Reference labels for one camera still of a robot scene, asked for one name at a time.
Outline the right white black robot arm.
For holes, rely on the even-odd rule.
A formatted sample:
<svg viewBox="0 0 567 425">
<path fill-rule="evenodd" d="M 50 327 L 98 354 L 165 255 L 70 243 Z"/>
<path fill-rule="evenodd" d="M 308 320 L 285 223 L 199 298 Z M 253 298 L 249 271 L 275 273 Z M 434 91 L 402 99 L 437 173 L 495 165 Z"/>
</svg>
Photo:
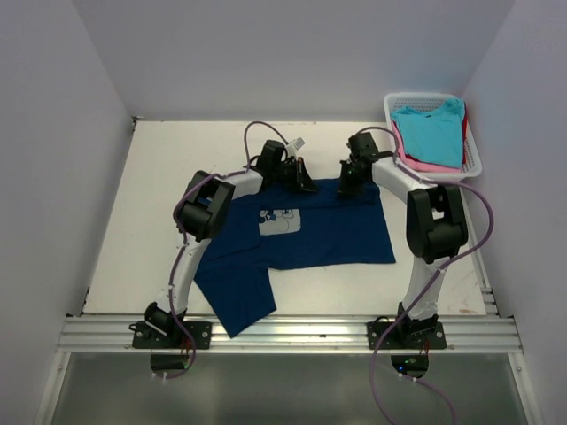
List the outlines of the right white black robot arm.
<svg viewBox="0 0 567 425">
<path fill-rule="evenodd" d="M 406 206 L 406 240 L 414 255 L 408 290 L 390 332 L 399 344 L 416 348 L 436 333 L 438 302 L 445 272 L 441 266 L 468 243 L 460 190 L 452 184 L 422 182 L 400 167 L 392 151 L 380 151 L 369 132 L 349 137 L 349 159 L 342 160 L 338 193 L 358 196 L 374 183 Z"/>
</svg>

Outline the navy blue printed t-shirt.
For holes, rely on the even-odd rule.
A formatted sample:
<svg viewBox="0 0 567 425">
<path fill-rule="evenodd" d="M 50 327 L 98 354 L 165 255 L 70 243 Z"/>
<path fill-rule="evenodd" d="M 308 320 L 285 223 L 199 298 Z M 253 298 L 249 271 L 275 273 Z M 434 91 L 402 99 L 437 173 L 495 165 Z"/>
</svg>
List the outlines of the navy blue printed t-shirt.
<svg viewBox="0 0 567 425">
<path fill-rule="evenodd" d="M 315 193 L 274 185 L 231 203 L 194 278 L 230 337 L 276 310 L 271 269 L 395 263 L 376 185 L 346 197 L 336 179 L 315 184 Z"/>
</svg>

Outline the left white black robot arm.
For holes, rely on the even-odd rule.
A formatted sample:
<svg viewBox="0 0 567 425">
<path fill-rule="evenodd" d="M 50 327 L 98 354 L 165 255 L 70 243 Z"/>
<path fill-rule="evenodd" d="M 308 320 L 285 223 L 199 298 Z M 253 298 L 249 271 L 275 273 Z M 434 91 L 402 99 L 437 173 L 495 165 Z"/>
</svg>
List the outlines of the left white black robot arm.
<svg viewBox="0 0 567 425">
<path fill-rule="evenodd" d="M 248 164 L 226 175 L 204 171 L 194 174 L 173 210 L 180 241 L 167 286 L 144 313 L 145 326 L 161 345 L 175 347 L 189 334 L 182 320 L 190 286 L 206 249 L 221 233 L 233 200 L 256 195 L 273 183 L 293 191 L 317 191 L 304 159 L 298 154 L 304 144 L 302 138 L 289 143 L 268 140 L 254 165 Z"/>
</svg>

